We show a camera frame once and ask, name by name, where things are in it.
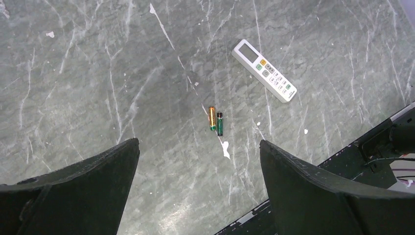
air conditioner remote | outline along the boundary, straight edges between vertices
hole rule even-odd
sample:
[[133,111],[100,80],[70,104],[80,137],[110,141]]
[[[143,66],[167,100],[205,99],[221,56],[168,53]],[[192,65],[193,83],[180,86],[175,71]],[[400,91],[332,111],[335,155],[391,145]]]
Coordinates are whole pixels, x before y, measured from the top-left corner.
[[242,39],[232,55],[282,103],[290,101],[297,89],[248,41]]

remote display screen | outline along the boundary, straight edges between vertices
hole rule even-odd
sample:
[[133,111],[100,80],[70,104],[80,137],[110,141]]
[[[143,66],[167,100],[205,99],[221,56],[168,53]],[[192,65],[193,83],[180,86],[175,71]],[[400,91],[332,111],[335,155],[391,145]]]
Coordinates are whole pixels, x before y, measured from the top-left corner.
[[251,49],[249,48],[248,45],[244,44],[241,46],[241,48],[239,49],[239,51],[251,62],[253,63],[257,58],[258,55]]

gray marble surface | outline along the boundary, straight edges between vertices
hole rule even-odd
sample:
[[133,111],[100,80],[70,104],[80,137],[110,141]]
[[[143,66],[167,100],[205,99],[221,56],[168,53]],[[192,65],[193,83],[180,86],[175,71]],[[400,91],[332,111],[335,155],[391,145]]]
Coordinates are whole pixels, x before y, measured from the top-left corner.
[[[395,0],[4,4],[0,182],[137,137],[119,234],[213,234],[267,198],[261,139],[319,164],[414,99],[414,31]],[[291,102],[231,56],[243,38],[298,88]],[[203,106],[223,112],[221,140]]]

gold battery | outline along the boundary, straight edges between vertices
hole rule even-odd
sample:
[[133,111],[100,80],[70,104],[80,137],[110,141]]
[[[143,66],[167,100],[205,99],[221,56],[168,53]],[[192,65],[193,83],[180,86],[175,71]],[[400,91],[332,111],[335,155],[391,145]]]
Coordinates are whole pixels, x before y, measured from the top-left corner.
[[209,107],[209,123],[210,123],[210,130],[216,130],[216,112],[215,107]]

aa battery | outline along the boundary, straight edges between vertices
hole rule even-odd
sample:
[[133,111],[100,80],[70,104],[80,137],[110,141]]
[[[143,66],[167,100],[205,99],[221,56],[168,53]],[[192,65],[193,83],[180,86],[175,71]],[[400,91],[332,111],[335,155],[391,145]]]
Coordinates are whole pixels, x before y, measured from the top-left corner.
[[216,129],[216,116],[215,116],[215,107],[209,107],[209,124],[210,130],[214,131]]
[[223,114],[218,113],[218,121],[217,121],[217,132],[218,136],[223,136]]

